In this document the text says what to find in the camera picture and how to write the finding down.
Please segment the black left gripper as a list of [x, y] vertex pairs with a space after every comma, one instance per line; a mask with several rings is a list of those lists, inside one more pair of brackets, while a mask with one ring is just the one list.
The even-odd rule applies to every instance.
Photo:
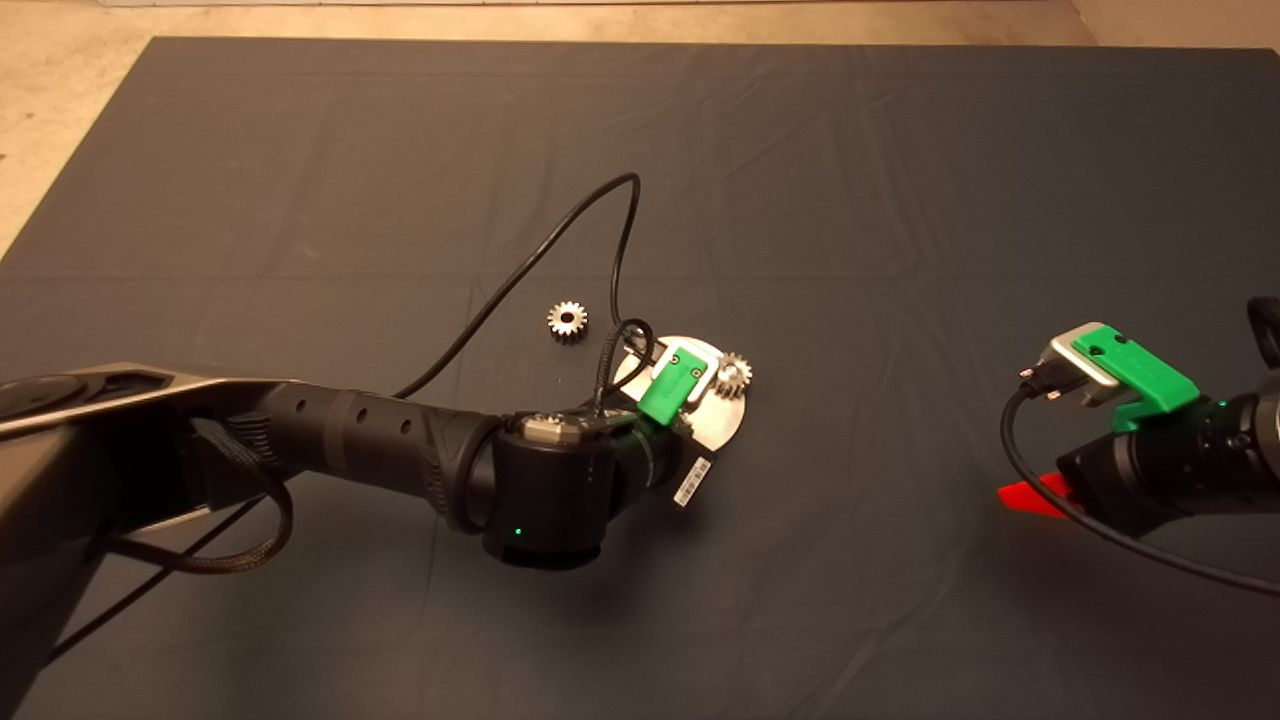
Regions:
[[716, 460], [716, 451], [699, 443], [687, 427], [640, 418], [625, 432], [625, 506], [654, 496], [687, 507]]

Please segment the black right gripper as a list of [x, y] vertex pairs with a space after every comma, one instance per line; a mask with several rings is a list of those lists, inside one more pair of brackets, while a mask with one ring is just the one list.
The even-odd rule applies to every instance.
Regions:
[[[1140, 538], [1183, 518], [1263, 511], [1260, 396], [1202, 398], [1189, 407], [1114, 432], [1056, 460], [1039, 482], [1089, 518]], [[998, 488], [1016, 512], [1066, 515], [1025, 480]]]

